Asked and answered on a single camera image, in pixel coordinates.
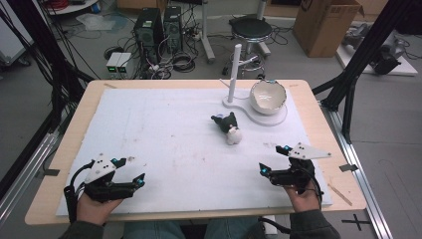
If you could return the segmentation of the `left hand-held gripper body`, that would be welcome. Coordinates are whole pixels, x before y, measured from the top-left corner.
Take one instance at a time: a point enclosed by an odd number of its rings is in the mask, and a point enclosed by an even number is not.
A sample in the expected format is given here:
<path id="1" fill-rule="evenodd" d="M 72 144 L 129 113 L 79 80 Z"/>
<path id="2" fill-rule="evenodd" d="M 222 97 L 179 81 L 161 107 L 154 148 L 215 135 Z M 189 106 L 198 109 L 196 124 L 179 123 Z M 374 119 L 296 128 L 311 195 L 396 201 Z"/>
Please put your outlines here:
<path id="1" fill-rule="evenodd" d="M 106 202 L 132 197 L 137 188 L 132 182 L 114 183 L 113 176 L 117 168 L 100 154 L 91 162 L 91 169 L 84 180 L 84 193 L 92 200 Z"/>

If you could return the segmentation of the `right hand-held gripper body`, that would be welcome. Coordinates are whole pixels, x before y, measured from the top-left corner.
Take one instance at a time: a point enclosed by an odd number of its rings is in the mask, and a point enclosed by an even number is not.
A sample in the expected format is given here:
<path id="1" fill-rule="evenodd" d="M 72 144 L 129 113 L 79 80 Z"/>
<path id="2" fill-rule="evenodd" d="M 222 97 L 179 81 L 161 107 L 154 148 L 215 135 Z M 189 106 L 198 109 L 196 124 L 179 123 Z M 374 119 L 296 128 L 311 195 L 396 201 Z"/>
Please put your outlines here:
<path id="1" fill-rule="evenodd" d="M 306 191 L 308 183 L 316 179 L 313 159 L 331 157 L 331 153 L 322 149 L 299 142 L 287 156 L 290 167 L 288 169 L 273 170 L 268 177 L 273 185 L 293 185 L 298 194 Z"/>

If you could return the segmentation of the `person's right hand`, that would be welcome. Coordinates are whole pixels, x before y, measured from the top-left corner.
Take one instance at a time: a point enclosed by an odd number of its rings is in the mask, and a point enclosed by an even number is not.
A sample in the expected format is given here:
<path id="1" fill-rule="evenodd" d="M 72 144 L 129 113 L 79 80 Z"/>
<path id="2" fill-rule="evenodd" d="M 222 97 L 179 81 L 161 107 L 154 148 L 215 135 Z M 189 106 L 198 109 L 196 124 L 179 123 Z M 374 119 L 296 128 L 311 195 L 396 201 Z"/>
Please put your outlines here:
<path id="1" fill-rule="evenodd" d="M 298 194 L 298 189 L 292 185 L 285 186 L 284 189 L 287 192 L 296 213 L 320 210 L 315 186 L 311 182 L 308 183 L 306 191 L 302 194 Z"/>

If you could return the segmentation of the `white table mat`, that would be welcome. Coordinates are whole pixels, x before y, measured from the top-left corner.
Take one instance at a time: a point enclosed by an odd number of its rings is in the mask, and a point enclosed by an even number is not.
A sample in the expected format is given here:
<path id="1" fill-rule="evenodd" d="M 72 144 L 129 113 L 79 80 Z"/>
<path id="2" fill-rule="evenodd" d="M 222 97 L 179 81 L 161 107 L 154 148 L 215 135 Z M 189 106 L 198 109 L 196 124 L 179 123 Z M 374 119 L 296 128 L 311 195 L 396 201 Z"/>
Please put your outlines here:
<path id="1" fill-rule="evenodd" d="M 230 145 L 212 120 L 228 115 L 225 89 L 107 89 L 69 172 L 80 184 L 93 159 L 126 158 L 115 182 L 142 175 L 145 184 L 119 213 L 199 212 L 287 208 L 287 193 L 260 173 L 289 167 L 279 145 L 308 142 L 299 99 L 288 95 L 286 118 L 261 126 L 235 111 L 243 138 Z"/>

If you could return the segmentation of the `wooden table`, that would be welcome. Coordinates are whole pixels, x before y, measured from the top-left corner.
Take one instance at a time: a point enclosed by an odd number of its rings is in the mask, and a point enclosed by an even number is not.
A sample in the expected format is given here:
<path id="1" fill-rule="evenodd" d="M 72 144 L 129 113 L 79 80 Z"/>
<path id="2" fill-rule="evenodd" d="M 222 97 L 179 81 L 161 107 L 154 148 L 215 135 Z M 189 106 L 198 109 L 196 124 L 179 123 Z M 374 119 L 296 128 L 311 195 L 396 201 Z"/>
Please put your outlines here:
<path id="1" fill-rule="evenodd" d="M 282 80 L 281 84 L 289 90 L 298 113 L 304 124 L 311 145 L 331 152 L 331 157 L 320 163 L 322 177 L 328 181 L 326 193 L 333 200 L 333 205 L 323 209 L 324 212 L 363 210 L 366 201 L 351 172 L 341 171 L 346 164 L 346 157 L 335 139 L 335 133 L 325 118 L 323 109 L 312 93 L 310 85 L 304 80 Z M 25 215 L 25 223 L 33 226 L 66 224 L 66 216 L 58 216 L 65 179 L 69 175 L 71 163 L 82 145 L 89 121 L 95 114 L 104 91 L 110 89 L 142 90 L 211 90 L 222 89 L 223 84 L 217 80 L 97 80 L 90 83 L 77 107 L 75 115 L 64 134 L 59 148 L 53 157 L 52 165 L 59 170 L 56 176 L 45 177 L 34 196 Z M 193 211 L 163 213 L 130 213 L 113 215 L 113 221 L 152 220 L 152 219 L 205 219 L 211 217 L 287 214 L 291 206 L 264 207 L 262 209 L 195 209 Z"/>

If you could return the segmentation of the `black and white plush toy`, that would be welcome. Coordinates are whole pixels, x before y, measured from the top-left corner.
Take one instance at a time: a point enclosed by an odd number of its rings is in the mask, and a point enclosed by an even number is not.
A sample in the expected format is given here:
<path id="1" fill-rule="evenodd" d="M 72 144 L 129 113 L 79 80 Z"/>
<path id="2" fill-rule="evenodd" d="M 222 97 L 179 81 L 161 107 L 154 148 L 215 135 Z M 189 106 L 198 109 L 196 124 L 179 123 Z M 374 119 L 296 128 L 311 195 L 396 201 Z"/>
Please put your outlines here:
<path id="1" fill-rule="evenodd" d="M 233 112 L 230 112 L 227 116 L 212 116 L 211 120 L 214 121 L 225 133 L 226 142 L 229 145 L 239 144 L 241 142 L 243 136 L 238 127 L 236 116 Z"/>

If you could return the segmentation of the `person's legs in jeans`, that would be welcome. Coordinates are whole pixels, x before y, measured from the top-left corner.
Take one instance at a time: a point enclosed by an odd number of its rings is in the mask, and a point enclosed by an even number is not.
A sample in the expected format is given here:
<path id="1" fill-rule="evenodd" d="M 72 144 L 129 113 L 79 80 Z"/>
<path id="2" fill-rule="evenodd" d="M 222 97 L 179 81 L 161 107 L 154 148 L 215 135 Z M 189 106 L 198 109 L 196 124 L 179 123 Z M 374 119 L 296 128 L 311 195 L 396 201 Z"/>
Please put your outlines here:
<path id="1" fill-rule="evenodd" d="M 177 221 L 124 224 L 123 239 L 187 239 Z M 266 239 L 257 217 L 210 219 L 203 239 Z"/>

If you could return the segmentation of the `white power strip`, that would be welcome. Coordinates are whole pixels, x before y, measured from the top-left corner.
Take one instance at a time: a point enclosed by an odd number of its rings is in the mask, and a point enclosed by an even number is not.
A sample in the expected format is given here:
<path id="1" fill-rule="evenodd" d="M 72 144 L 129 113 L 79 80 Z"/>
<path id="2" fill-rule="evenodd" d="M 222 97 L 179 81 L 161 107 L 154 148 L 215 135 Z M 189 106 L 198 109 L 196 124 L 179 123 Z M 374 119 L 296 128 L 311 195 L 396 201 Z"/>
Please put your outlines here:
<path id="1" fill-rule="evenodd" d="M 274 215 L 266 215 L 262 217 L 264 231 L 267 239 L 277 239 L 278 237 L 278 230 L 277 228 L 271 224 L 271 221 L 275 221 Z"/>

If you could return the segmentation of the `white stand with pole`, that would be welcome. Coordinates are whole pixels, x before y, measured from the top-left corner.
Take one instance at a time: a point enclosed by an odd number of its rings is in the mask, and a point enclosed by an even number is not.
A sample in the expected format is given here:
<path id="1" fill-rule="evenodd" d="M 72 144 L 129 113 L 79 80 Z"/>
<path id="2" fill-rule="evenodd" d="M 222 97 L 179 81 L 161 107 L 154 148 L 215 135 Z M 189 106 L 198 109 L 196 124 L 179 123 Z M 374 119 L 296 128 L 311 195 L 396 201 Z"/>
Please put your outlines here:
<path id="1" fill-rule="evenodd" d="M 255 111 L 250 104 L 249 93 L 254 85 L 247 91 L 247 95 L 245 97 L 238 98 L 235 96 L 238 70 L 244 65 L 243 61 L 240 60 L 241 51 L 242 45 L 237 44 L 234 50 L 230 83 L 228 85 L 229 93 L 228 96 L 222 100 L 223 106 L 227 109 L 236 109 L 243 112 L 249 120 L 261 126 L 276 126 L 281 124 L 285 121 L 288 115 L 286 103 L 277 114 L 267 116 Z"/>

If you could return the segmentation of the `white power supply box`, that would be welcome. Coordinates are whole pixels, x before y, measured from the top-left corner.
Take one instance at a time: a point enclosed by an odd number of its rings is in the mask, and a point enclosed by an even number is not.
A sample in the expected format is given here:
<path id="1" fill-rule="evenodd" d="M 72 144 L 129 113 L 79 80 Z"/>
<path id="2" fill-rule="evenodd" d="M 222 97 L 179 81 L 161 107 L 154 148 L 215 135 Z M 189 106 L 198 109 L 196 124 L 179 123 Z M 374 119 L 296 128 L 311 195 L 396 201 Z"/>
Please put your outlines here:
<path id="1" fill-rule="evenodd" d="M 131 70 L 131 53 L 121 53 L 116 68 L 120 74 L 127 74 Z"/>
<path id="2" fill-rule="evenodd" d="M 116 73 L 117 72 L 117 65 L 118 65 L 118 62 L 119 62 L 119 59 L 120 59 L 120 56 L 121 56 L 121 53 L 120 52 L 113 52 L 111 55 L 110 55 L 110 57 L 109 57 L 109 59 L 108 59 L 108 61 L 107 61 L 107 63 L 106 63 L 106 68 L 107 68 L 107 71 L 110 73 L 110 74 L 114 74 L 114 73 Z"/>

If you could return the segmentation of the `cardboard box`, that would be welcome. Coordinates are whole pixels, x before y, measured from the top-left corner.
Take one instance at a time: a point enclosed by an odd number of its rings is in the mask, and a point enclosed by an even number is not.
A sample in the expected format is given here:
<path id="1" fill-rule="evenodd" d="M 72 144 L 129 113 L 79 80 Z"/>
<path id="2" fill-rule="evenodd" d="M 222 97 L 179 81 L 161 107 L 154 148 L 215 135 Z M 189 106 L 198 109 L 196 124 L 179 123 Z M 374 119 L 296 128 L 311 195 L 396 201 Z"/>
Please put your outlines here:
<path id="1" fill-rule="evenodd" d="M 356 0 L 302 0 L 293 33 L 308 57 L 330 58 L 358 13 Z"/>

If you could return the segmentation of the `white metal table leg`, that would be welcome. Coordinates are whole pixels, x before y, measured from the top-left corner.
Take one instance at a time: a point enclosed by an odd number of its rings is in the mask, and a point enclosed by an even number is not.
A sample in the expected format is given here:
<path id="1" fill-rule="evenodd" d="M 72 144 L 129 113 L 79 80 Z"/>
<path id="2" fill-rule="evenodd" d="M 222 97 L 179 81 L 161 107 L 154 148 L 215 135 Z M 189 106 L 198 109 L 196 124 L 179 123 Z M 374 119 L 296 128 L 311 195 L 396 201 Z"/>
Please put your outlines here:
<path id="1" fill-rule="evenodd" d="M 213 64 L 215 62 L 215 55 L 208 39 L 208 0 L 201 0 L 201 3 L 202 30 L 200 33 L 200 40 L 206 55 L 207 63 Z"/>

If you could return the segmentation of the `grey machine on white board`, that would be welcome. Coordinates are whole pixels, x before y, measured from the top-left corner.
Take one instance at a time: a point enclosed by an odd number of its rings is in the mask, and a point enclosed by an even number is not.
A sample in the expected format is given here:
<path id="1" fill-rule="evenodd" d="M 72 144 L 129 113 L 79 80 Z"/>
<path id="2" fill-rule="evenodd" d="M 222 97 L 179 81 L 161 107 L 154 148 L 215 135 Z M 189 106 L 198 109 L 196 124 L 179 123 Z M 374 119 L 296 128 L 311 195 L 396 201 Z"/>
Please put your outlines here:
<path id="1" fill-rule="evenodd" d="M 336 51 L 336 56 L 345 68 L 369 33 L 371 26 L 362 23 L 350 26 Z M 374 58 L 363 70 L 364 74 L 416 76 L 418 72 L 404 59 L 405 41 L 396 37 L 393 30 L 384 43 L 375 51 Z"/>

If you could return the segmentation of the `clear plastic bag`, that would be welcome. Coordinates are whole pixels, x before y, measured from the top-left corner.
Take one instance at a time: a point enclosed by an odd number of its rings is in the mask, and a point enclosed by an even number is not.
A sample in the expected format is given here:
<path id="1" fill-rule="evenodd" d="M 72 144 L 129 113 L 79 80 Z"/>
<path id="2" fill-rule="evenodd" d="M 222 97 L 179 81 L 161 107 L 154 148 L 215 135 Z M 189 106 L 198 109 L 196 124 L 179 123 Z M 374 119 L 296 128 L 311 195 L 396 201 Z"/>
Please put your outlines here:
<path id="1" fill-rule="evenodd" d="M 106 20 L 101 15 L 86 13 L 76 18 L 82 23 L 87 31 L 109 31 L 115 25 L 115 21 Z"/>

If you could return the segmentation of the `black metal frame strut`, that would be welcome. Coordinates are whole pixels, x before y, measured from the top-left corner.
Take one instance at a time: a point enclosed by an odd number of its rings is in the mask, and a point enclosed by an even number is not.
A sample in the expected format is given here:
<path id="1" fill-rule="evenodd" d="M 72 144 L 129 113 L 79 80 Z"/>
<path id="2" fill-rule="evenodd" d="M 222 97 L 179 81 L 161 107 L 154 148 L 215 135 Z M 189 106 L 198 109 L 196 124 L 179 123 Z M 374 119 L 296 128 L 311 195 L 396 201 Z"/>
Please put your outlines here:
<path id="1" fill-rule="evenodd" d="M 29 162 L 29 156 L 35 151 L 43 137 L 61 124 L 61 113 L 65 106 L 74 105 L 82 99 L 85 92 L 82 82 L 90 83 L 95 80 L 65 57 L 33 0 L 6 0 L 6 2 L 34 41 L 34 47 L 29 45 L 12 23 L 11 18 L 1 9 L 0 18 L 30 53 L 41 74 L 52 86 L 53 108 L 6 175 L 0 180 L 0 200 L 10 191 L 23 167 Z"/>
<path id="2" fill-rule="evenodd" d="M 345 69 L 332 80 L 312 89 L 314 95 L 330 89 L 328 96 L 321 101 L 322 106 L 330 112 L 337 112 L 339 104 L 345 101 L 340 133 L 348 144 L 351 144 L 350 126 L 357 80 L 366 66 L 375 58 L 377 50 L 388 35 L 411 9 L 412 4 L 417 1 L 388 0 Z"/>

